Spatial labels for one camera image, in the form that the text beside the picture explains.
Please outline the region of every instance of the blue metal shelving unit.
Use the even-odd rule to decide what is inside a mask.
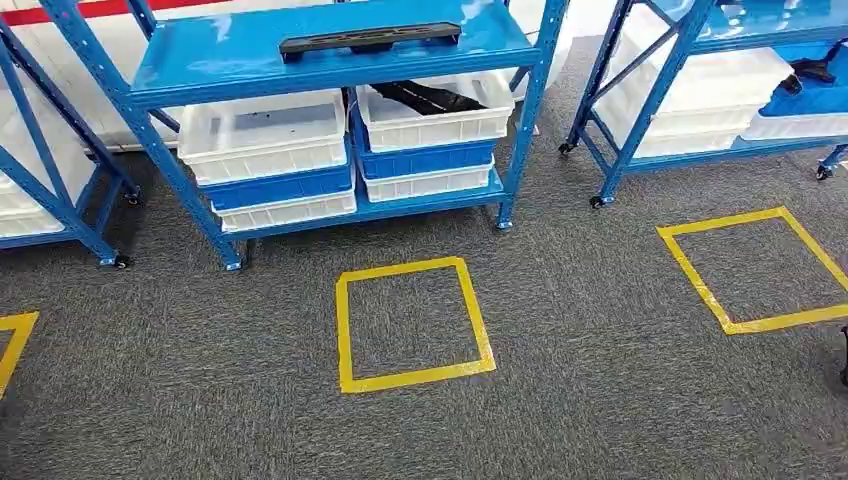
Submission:
[[[500,204],[498,227],[510,227],[525,155],[567,2],[547,2],[539,40],[530,45],[506,6],[493,1],[430,0],[426,8],[420,8],[421,4],[410,0],[371,0],[157,22],[144,0],[128,0],[149,39],[131,84],[124,81],[98,43],[76,2],[41,3],[218,250],[227,270],[236,270],[241,268],[241,258],[235,241],[297,230],[495,203]],[[354,55],[347,49],[322,50],[289,64],[283,63],[278,50],[287,37],[429,22],[461,25],[459,44],[404,42],[388,52],[367,55]],[[493,173],[486,188],[380,204],[369,203],[360,188],[354,214],[251,231],[221,231],[216,217],[198,196],[196,185],[168,151],[148,115],[168,106],[507,67],[524,67],[519,75],[529,74],[530,79],[503,182]]]
[[[630,65],[602,85],[624,20],[636,3],[647,5],[669,25],[669,29]],[[848,136],[767,141],[746,141],[737,138],[731,148],[717,152],[652,158],[633,158],[633,155],[650,127],[651,118],[659,109],[677,72],[690,55],[800,42],[832,41],[836,43],[845,37],[848,37],[848,2],[843,0],[796,0],[794,2],[618,0],[580,101],[574,124],[565,143],[560,146],[560,153],[567,154],[577,147],[580,140],[586,143],[589,152],[606,177],[599,194],[591,199],[594,208],[614,201],[618,183],[621,177],[628,173],[838,145],[834,152],[819,165],[817,177],[820,180],[827,178],[838,164],[839,157],[845,150],[845,144],[848,144]],[[673,42],[668,59],[660,70],[627,140],[621,148],[618,148],[609,130],[595,115],[592,106],[666,42]],[[598,127],[610,145],[613,152],[612,159],[608,160],[587,134],[586,127],[590,122]]]
[[[2,19],[0,19],[0,39],[2,39],[0,41],[0,71],[2,71],[6,79],[27,130],[32,136],[33,143],[38,150],[41,161],[44,163],[45,170],[53,186],[53,191],[56,193],[52,193],[46,186],[39,182],[38,179],[16,161],[2,146],[0,146],[0,170],[41,204],[45,210],[56,217],[65,227],[63,230],[55,233],[0,238],[0,249],[78,240],[97,255],[101,265],[113,265],[117,268],[127,267],[129,265],[129,259],[120,255],[114,248],[109,246],[103,240],[102,235],[116,197],[123,192],[124,198],[130,204],[137,205],[140,199],[138,187],[132,181],[132,178],[114,161],[106,146],[94,135],[94,132],[88,127],[76,109],[74,109],[56,84],[50,80],[41,66],[24,48]],[[50,151],[18,78],[15,65],[20,67],[32,79],[41,93],[56,107],[64,120],[82,138],[91,151],[92,161],[95,162],[97,168],[91,176],[91,180],[80,194],[76,206],[65,188],[65,184],[54,161],[54,155],[62,155],[64,152]],[[90,226],[82,219],[82,216],[90,203],[92,190],[103,174],[108,175],[110,178],[108,192],[99,207],[95,225]]]

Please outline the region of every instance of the blue plastic crate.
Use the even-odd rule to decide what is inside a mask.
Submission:
[[[786,61],[802,58],[818,59],[827,55],[833,43],[815,42],[776,48],[775,51]],[[826,113],[848,113],[848,47],[842,46],[830,62],[828,71],[836,82],[827,84],[810,78],[802,78],[803,88],[797,95],[790,95],[783,88],[775,90],[771,102],[760,110],[764,117],[793,115],[816,115]]]
[[[354,149],[362,175],[368,180],[487,165],[497,140],[410,148],[394,152],[371,152],[368,131],[356,106],[356,93],[348,89],[348,115]]]
[[[351,145],[347,137],[345,138],[345,150],[347,151],[347,162],[344,165],[206,185],[200,187],[200,190],[212,202],[215,210],[229,210],[250,205],[344,192],[350,190],[352,186],[350,174]]]

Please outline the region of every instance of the blue shelf board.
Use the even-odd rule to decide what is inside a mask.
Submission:
[[[350,215],[341,215],[338,217],[311,220],[308,222],[232,232],[227,233],[224,236],[231,241],[261,238],[302,230],[330,227],[333,225],[453,210],[456,208],[472,207],[476,205],[489,205],[507,200],[508,197],[509,196],[503,191],[503,183],[501,183],[501,179],[498,177],[494,168],[489,172],[489,185],[483,188],[427,195],[424,197],[405,198],[388,202],[369,202],[368,195],[365,191],[365,185],[360,181],[356,186],[357,210],[355,213],[351,213]]]
[[[671,19],[679,20],[692,0],[653,2]],[[848,37],[846,0],[737,0],[716,5],[701,31],[692,54],[815,42]]]
[[[69,229],[53,233],[39,233],[38,235],[23,235],[20,237],[0,237],[0,250],[16,247],[29,247],[32,245],[44,245],[47,243],[67,242],[76,240],[77,237]]]
[[[451,22],[458,45],[399,42],[382,53],[306,52],[283,63],[286,38]],[[130,92],[141,107],[207,103],[306,90],[526,66],[541,60],[497,0],[371,0],[162,20]]]
[[[840,145],[844,143],[848,143],[848,136],[756,141],[743,140],[742,138],[737,137],[733,146],[727,150],[667,155],[663,157],[634,158],[630,161],[630,165],[625,168],[625,172],[632,173],[653,171],[676,166],[721,161],[728,158],[769,155],[773,153],[805,150],[815,147],[826,147],[828,145]]]

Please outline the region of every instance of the black plastic handle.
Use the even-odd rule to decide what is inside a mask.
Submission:
[[[462,28],[450,22],[422,23],[403,27],[368,28],[348,32],[287,38],[280,43],[284,63],[297,62],[304,52],[350,47],[353,53],[375,53],[391,50],[395,42],[447,39],[456,45]]]

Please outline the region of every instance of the yellow tape square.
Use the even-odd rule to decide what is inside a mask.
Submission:
[[[3,398],[3,393],[12,378],[12,372],[15,371],[15,365],[21,358],[37,318],[38,312],[0,317],[0,331],[12,330],[12,338],[9,339],[3,356],[0,357],[0,399]]]
[[[712,310],[715,314],[716,318],[718,318],[721,328],[727,335],[734,335],[737,333],[767,332],[770,330],[778,330],[805,323],[822,322],[825,320],[833,320],[834,318],[848,316],[848,304],[841,304],[833,307],[817,308],[815,310],[791,313],[788,315],[779,315],[776,317],[734,323],[730,320],[727,312],[721,304],[718,303],[712,292],[710,292],[710,289],[704,283],[704,280],[698,272],[695,271],[695,267],[692,266],[692,263],[688,258],[686,258],[686,254],[683,253],[680,245],[674,239],[675,235],[681,235],[684,233],[703,232],[714,228],[730,227],[733,225],[767,220],[770,218],[782,218],[786,221],[792,230],[795,231],[795,233],[801,238],[801,241],[804,242],[807,248],[813,252],[813,255],[815,255],[822,264],[824,264],[831,275],[833,275],[833,278],[835,278],[836,281],[842,285],[842,288],[848,292],[848,277],[845,276],[842,269],[840,269],[836,262],[834,262],[827,253],[825,253],[818,242],[813,239],[798,220],[789,213],[789,210],[787,210],[786,207],[777,207],[769,210],[743,213],[741,215],[731,215],[729,217],[686,223],[683,225],[657,227],[657,232],[659,232],[660,237],[662,237],[665,241],[668,249],[671,250],[671,254],[674,256],[675,260],[677,260],[677,263],[680,264],[683,272],[686,273],[687,277],[689,277],[689,281],[692,282],[695,290],[697,290],[698,294],[701,295],[704,303],[707,304],[710,310]]]
[[[480,360],[445,367],[427,368],[413,372],[354,379],[353,355],[350,346],[348,284],[372,278],[451,267],[456,269],[457,276],[459,277],[459,286],[462,290],[462,297],[465,299],[468,316],[471,318],[471,326],[474,330],[477,350],[480,352]],[[486,327],[483,325],[483,316],[480,314],[480,305],[477,303],[477,296],[474,294],[474,288],[471,286],[471,275],[468,273],[468,266],[465,264],[465,260],[459,257],[437,258],[423,262],[344,272],[339,277],[339,281],[336,282],[336,318],[339,330],[339,384],[343,393],[373,392],[387,388],[474,375],[495,369],[495,357],[492,354],[489,337],[486,335]]]

